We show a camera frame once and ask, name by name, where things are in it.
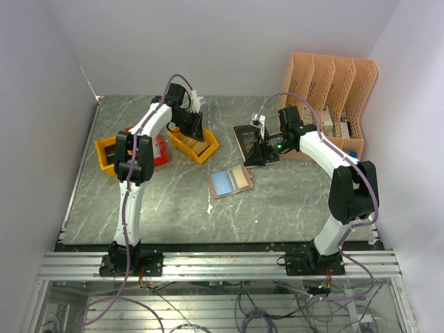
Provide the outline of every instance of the wall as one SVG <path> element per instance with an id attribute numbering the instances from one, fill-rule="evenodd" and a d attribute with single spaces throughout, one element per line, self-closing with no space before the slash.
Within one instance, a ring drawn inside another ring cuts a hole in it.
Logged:
<path id="1" fill-rule="evenodd" d="M 0 4 L 0 330 L 18 332 L 96 101 L 46 2 Z"/>
<path id="2" fill-rule="evenodd" d="M 422 332 L 443 330 L 443 12 L 442 1 L 401 0 L 370 54 L 379 78 L 362 119 L 378 172 L 378 229 Z"/>
<path id="3" fill-rule="evenodd" d="M 97 94 L 280 91 L 292 51 L 365 58 L 399 0 L 48 0 Z"/>

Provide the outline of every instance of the blue object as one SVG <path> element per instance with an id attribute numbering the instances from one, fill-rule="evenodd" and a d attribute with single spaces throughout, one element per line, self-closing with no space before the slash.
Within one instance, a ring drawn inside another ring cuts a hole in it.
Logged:
<path id="1" fill-rule="evenodd" d="M 213 173 L 211 180 L 218 196 L 223 196 L 234 191 L 227 171 Z"/>

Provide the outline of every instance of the gray marble tabletop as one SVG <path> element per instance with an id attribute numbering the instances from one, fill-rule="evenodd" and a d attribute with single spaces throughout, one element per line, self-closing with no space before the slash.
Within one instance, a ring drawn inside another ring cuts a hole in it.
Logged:
<path id="1" fill-rule="evenodd" d="M 135 125 L 152 96 L 104 96 L 89 143 L 65 244 L 108 244 L 118 223 L 119 186 L 100 170 L 94 140 Z M 330 179 L 314 162 L 282 160 L 253 170 L 255 187 L 214 199 L 208 175 L 243 160 L 233 126 L 249 122 L 263 96 L 208 96 L 203 125 L 221 147 L 203 165 L 175 150 L 162 133 L 170 162 L 156 167 L 145 191 L 140 219 L 142 242 L 223 243 L 236 241 L 309 241 L 324 226 L 329 210 Z M 277 101 L 264 111 L 272 134 L 278 129 Z M 372 240 L 370 228 L 359 228 L 350 240 Z"/>

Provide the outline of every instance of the slatted metal surface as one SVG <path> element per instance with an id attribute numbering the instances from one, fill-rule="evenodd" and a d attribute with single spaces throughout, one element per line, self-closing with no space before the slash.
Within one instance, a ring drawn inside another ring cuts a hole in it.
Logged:
<path id="1" fill-rule="evenodd" d="M 193 324 L 205 326 L 212 333 L 238 333 L 234 319 L 234 303 L 236 295 L 219 295 L 219 296 L 164 296 L 176 309 Z M 186 323 L 185 319 L 172 308 L 167 302 L 157 295 L 149 296 L 131 296 L 132 299 L 140 301 L 151 307 L 161 318 L 165 328 L 165 332 L 169 332 L 176 326 Z M 255 304 L 265 309 L 270 314 L 285 315 L 298 308 L 294 295 L 252 295 Z M 103 309 L 106 308 L 108 302 L 98 303 L 94 305 L 87 313 L 87 320 L 93 319 Z M 242 300 L 242 308 L 244 311 L 253 309 L 253 305 L 244 296 Z M 338 309 L 336 305 L 332 305 L 333 311 Z M 314 311 L 319 318 L 327 320 L 330 311 L 325 303 L 318 303 L 314 307 Z M 313 332 L 307 327 L 307 322 L 300 313 L 295 314 L 296 318 L 285 318 L 275 320 L 279 332 Z M 237 317 L 239 325 L 241 325 L 244 315 L 238 310 Z M 331 332 L 337 332 L 342 327 L 350 323 L 350 317 L 345 309 L 340 309 L 334 314 L 332 322 L 329 324 Z M 323 327 L 325 324 L 317 323 L 317 327 Z M 154 333 L 161 332 L 158 321 L 155 317 L 140 306 L 125 301 L 118 301 L 112 309 L 96 323 L 85 328 L 85 332 L 90 333 Z M 175 332 L 187 332 L 190 330 L 178 330 Z M 248 332 L 259 333 L 267 332 L 266 324 L 261 319 L 256 319 L 248 326 Z"/>
<path id="2" fill-rule="evenodd" d="M 39 278 L 52 281 L 123 280 L 122 277 L 98 275 L 105 253 L 47 253 Z M 277 260 L 284 253 L 164 253 L 161 277 L 145 278 L 147 281 L 197 281 L 197 280 L 294 280 L 287 277 L 284 267 Z M 393 251 L 348 251 L 353 259 L 364 264 L 376 278 L 401 276 Z M 367 278 L 367 273 L 348 259 L 344 260 L 346 275 L 334 279 Z M 304 276 L 304 279 L 321 276 Z"/>

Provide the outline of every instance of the gray wall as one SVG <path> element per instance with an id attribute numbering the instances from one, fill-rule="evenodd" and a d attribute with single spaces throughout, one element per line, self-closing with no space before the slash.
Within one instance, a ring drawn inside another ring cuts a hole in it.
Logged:
<path id="1" fill-rule="evenodd" d="M 443 331 L 443 12 L 442 1 L 401 0 L 370 55 L 379 78 L 362 119 L 379 178 L 378 229 L 421 332 Z"/>
<path id="2" fill-rule="evenodd" d="M 97 94 L 279 91 L 292 51 L 367 57 L 399 0 L 48 0 Z"/>
<path id="3" fill-rule="evenodd" d="M 0 1 L 0 323 L 18 332 L 72 189 L 94 95 L 44 0 Z"/>

